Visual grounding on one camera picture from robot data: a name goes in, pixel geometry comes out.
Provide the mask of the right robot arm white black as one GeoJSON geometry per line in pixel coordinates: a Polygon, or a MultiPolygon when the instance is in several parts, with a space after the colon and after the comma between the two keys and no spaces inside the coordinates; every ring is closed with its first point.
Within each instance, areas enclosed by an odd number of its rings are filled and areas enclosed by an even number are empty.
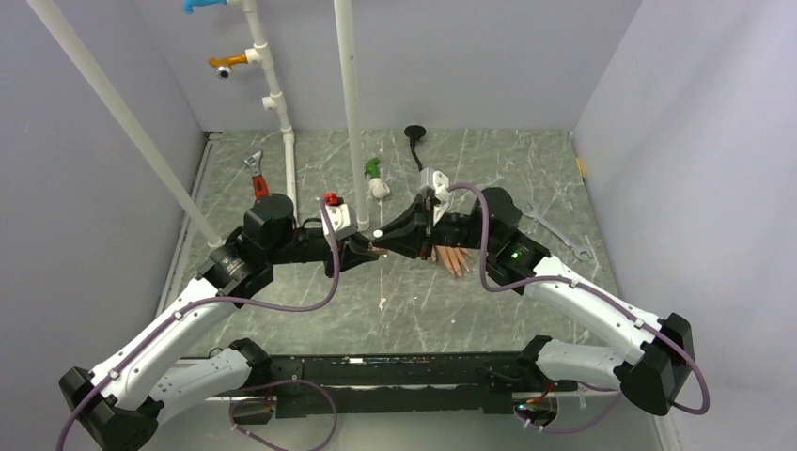
{"type": "Polygon", "coordinates": [[[663,319],[620,300],[588,281],[519,228],[523,217],[502,188],[458,189],[477,200],[468,214],[448,212],[430,190],[418,194],[397,219],[374,234],[373,243],[409,258],[426,258],[436,245],[479,251],[479,278],[489,292],[514,291],[546,303],[576,320],[603,346],[533,338],[518,356],[523,386],[577,381],[618,390],[644,412],[708,411],[710,395],[695,361],[692,327],[672,313],[663,319]]]}

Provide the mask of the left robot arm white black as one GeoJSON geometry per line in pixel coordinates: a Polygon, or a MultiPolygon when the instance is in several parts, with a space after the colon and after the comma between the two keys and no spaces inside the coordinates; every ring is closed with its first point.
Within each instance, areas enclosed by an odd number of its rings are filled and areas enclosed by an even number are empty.
{"type": "Polygon", "coordinates": [[[376,259],[355,210],[340,197],[320,198],[320,221],[318,227],[299,224],[283,194],[260,197],[150,325],[101,363],[61,377],[69,423],[80,424],[103,450],[138,450],[160,425],[208,397],[269,388],[271,356],[248,338],[184,369],[174,364],[214,325],[256,305],[276,266],[319,262],[337,282],[344,271],[376,259]]]}

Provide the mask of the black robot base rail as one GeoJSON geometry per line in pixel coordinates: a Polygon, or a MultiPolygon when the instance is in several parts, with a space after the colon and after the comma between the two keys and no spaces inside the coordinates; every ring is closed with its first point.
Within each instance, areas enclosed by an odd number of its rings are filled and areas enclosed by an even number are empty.
{"type": "Polygon", "coordinates": [[[330,412],[510,414],[528,398],[553,401],[577,388],[546,379],[517,351],[270,355],[248,338],[229,348],[252,368],[233,394],[267,397],[278,419],[330,412]]]}

